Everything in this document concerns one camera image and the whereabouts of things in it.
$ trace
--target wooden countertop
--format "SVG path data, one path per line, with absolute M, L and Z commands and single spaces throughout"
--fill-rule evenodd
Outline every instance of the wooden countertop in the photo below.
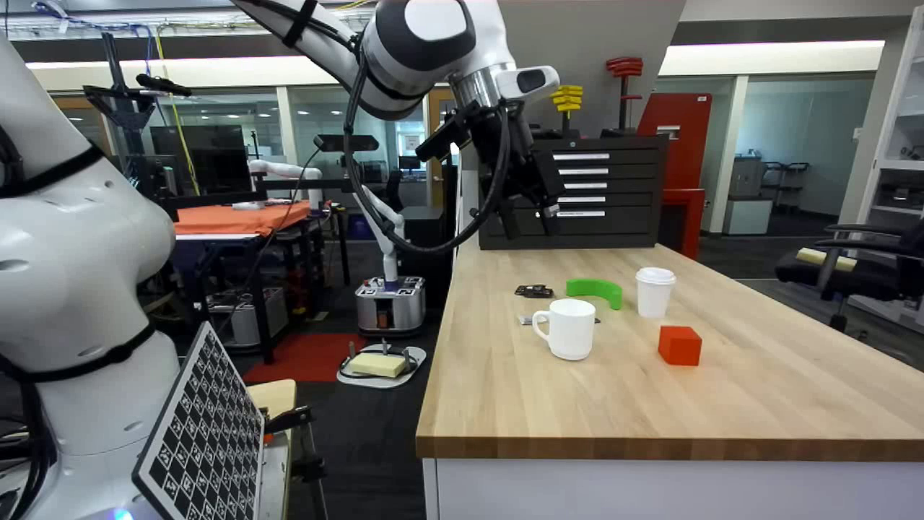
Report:
M 666 265 L 666 320 L 634 315 L 634 273 Z M 548 300 L 519 284 L 610 277 L 595 352 L 556 362 L 516 317 Z M 686 323 L 701 367 L 660 362 L 657 328 Z M 419 456 L 468 460 L 924 460 L 924 374 L 666 250 L 478 252 L 457 258 Z

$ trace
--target monitor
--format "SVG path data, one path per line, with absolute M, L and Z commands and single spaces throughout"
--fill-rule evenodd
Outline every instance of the monitor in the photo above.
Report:
M 252 192 L 249 150 L 240 124 L 181 128 L 189 159 L 197 164 L 200 195 L 244 195 Z M 175 192 L 194 195 L 175 128 L 150 131 L 153 150 L 166 159 L 175 173 Z

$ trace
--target orange block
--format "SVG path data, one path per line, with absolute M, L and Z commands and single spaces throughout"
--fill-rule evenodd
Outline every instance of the orange block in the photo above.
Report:
M 699 367 L 701 339 L 690 328 L 660 328 L 657 352 L 666 364 Z

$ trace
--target door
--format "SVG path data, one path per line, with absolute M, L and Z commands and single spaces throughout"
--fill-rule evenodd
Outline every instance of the door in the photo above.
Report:
M 699 189 L 709 107 L 705 94 L 649 95 L 637 135 L 669 135 L 664 189 Z

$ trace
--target cable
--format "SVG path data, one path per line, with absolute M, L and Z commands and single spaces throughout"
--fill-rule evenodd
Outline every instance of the cable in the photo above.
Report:
M 266 0 L 252 0 L 252 3 L 259 5 L 259 10 L 266 10 L 266 11 L 273 11 L 273 16 L 286 18 L 286 20 L 291 20 L 291 24 L 296 20 L 296 11 L 289 10 L 289 5 L 266 3 Z M 355 42 L 353 42 L 353 39 L 344 39 L 338 29 L 332 29 L 332 27 L 315 20 L 315 18 L 306 20 L 306 29 L 311 29 L 311 33 L 317 33 L 317 34 L 327 34 L 328 42 L 335 42 L 335 44 L 347 47 L 348 53 L 355 53 Z
M 38 388 L 34 384 L 19 384 L 23 391 L 23 413 L 26 413 L 26 423 L 28 423 L 28 436 L 31 436 L 31 465 L 28 465 L 28 476 L 26 476 L 26 485 L 19 491 L 19 501 L 10 512 L 10 518 L 23 518 L 28 512 L 28 505 L 34 502 L 34 498 L 41 495 L 41 485 L 45 479 L 45 472 L 51 465 L 51 456 L 55 450 L 48 450 L 48 432 L 44 426 L 44 416 L 41 416 L 41 395 L 38 395 Z
M 150 47 L 153 29 L 150 27 L 143 27 L 143 24 L 109 24 L 109 27 L 101 27 L 101 24 L 91 24 L 91 20 L 65 16 L 55 0 L 34 0 L 31 10 L 38 16 L 48 16 L 48 18 L 61 20 L 61 24 L 74 24 L 74 27 L 94 29 L 101 34 L 129 33 L 133 39 L 137 39 L 137 33 L 143 33 L 143 73 L 150 76 L 150 55 L 153 55 L 153 47 Z
M 446 252 L 452 252 L 458 242 L 465 242 L 470 234 L 475 234 L 481 228 L 481 222 L 487 221 L 487 213 L 494 211 L 494 205 L 500 200 L 501 186 L 507 182 L 511 121 L 507 121 L 504 107 L 500 107 L 500 154 L 496 154 L 494 179 L 490 179 L 490 189 L 487 189 L 481 209 L 472 213 L 472 221 L 452 239 L 446 239 L 441 247 L 412 247 L 405 238 L 399 238 L 389 222 L 380 222 L 376 218 L 379 211 L 368 211 L 376 205 L 373 205 L 368 195 L 364 192 L 358 167 L 353 163 L 353 144 L 348 144 L 353 141 L 353 121 L 358 112 L 358 95 L 360 95 L 364 85 L 367 85 L 367 65 L 360 62 L 355 82 L 353 82 L 348 101 L 347 101 L 347 121 L 344 121 L 344 157 L 347 157 L 347 172 L 348 172 L 348 182 L 358 198 L 358 205 L 373 218 L 373 225 L 402 252 L 410 252 L 410 254 L 446 254 Z
M 163 44 L 162 44 L 162 34 L 153 33 L 153 44 L 155 44 L 155 57 L 162 62 L 162 69 L 163 69 L 163 79 L 166 76 L 166 65 L 163 65 Z M 181 150 L 181 163 L 185 163 L 185 172 L 189 173 L 189 182 L 194 182 L 194 195 L 200 198 L 200 172 L 197 172 L 197 163 L 194 163 L 194 154 L 189 154 L 189 144 L 185 138 L 185 131 L 181 131 L 181 120 L 179 120 L 179 107 L 175 107 L 175 95 L 169 94 L 169 112 L 172 112 L 172 128 L 175 128 L 175 138 L 179 138 L 179 150 Z

